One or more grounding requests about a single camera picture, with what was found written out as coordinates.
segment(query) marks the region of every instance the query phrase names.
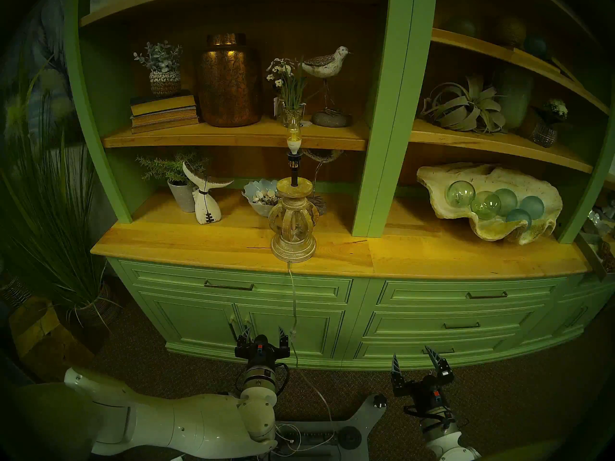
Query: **small potted plant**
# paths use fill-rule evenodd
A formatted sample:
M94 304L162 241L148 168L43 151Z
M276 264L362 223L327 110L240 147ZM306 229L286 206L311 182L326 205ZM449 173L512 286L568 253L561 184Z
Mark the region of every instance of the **small potted plant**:
M170 160L158 157L137 157L136 161L147 168L147 172L143 175L144 180L150 178L167 180L168 187L171 188L171 193L182 211L194 213L192 196L194 185L184 174L183 163L188 162L195 170L207 173L207 160L198 158L193 152L177 152Z
M540 146L549 148L557 141L556 124L562 124L568 117L566 104L560 99L549 99L542 108L532 107L536 116L530 139Z
M291 59L276 58L271 62L267 71L271 73L266 79L272 83L278 94L278 102L282 103L283 125L287 127L291 117L301 122L306 106L302 102L306 78L301 75L301 63Z
M149 73L149 83L152 93L156 97L169 97L181 90L180 79L180 55L181 46L172 46L167 41L152 45L150 42L145 47L147 56L143 53L133 53L135 61L139 61Z

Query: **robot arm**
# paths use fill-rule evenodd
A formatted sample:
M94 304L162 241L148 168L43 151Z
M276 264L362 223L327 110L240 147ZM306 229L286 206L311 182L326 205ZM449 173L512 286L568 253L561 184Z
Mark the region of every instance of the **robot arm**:
M269 452L277 441L276 360L288 357L288 337L280 348L265 336L239 337L235 354L248 360L240 398L197 395L165 400L140 395L125 383L89 370L71 368L64 382L88 396L101 420L92 452L112 455L144 444L177 449L196 457L224 459Z
M391 367L391 383L395 396L411 396L414 404L404 406L406 415L420 419L421 432L427 447L439 459L447 461L470 461L480 458L480 454L472 448L463 448L458 440L461 431L453 412L448 406L447 399L442 392L442 386L452 383L455 379L453 371L447 360L442 358L434 349L425 346L431 359L436 375L429 374L422 381L403 379L397 356L393 354Z

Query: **copper vase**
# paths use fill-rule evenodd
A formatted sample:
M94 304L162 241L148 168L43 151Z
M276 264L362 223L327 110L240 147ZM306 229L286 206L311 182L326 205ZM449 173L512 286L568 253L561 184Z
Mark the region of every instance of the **copper vase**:
M263 115L261 62L245 45L245 34L207 36L199 66L203 120L215 127L256 124Z

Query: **brown carpet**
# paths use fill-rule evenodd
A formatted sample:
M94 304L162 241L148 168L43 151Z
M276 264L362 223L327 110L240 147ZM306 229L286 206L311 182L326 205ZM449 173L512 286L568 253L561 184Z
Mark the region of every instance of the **brown carpet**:
M128 300L127 291L120 291ZM604 309L585 333L571 342L524 357L469 367L453 367L456 380L445 389L462 429L461 442L482 455L546 439L565 437L602 388L615 353L615 309ZM241 364L168 353L164 339L132 301L112 322L109 338L90 368L120 379L136 392L164 398L233 391ZM424 461L418 421L402 412L410 399L393 398L388 372L307 370L335 419L346 419L372 392L389 400L369 438L372 461ZM426 371L404 373L420 379ZM325 407L299 376L292 375L276 405L279 420L325 420ZM139 447L116 460L166 461L177 452ZM186 461L194 459L185 456Z

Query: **drawer handle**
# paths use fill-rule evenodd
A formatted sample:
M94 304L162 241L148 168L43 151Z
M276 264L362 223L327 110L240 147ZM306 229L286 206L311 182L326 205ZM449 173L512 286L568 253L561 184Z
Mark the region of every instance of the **drawer handle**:
M220 286L218 284L209 284L209 281L207 279L205 279L203 286L215 287L217 289L236 289L237 291L251 291L254 289L254 284L250 284L250 287Z
M446 323L444 323L444 328L446 330L455 330L455 329L476 329L477 327L480 327L480 322L476 322L475 325L462 325L462 326L455 326L455 327L449 327Z
M503 299L508 297L508 293L503 291L499 296L473 296L472 293L466 294L466 299Z
M447 351L447 352L438 352L439 354L443 354L443 353L455 353L455 349L453 347L451 347L451 350ZM423 355L429 355L427 352L425 352L425 349L423 349Z
M572 327L574 324L576 324L579 319L585 314L585 312L587 312L588 306L584 305L583 307L580 308L579 313L574 317L574 319L572 320L571 323L566 324L566 329L569 327Z

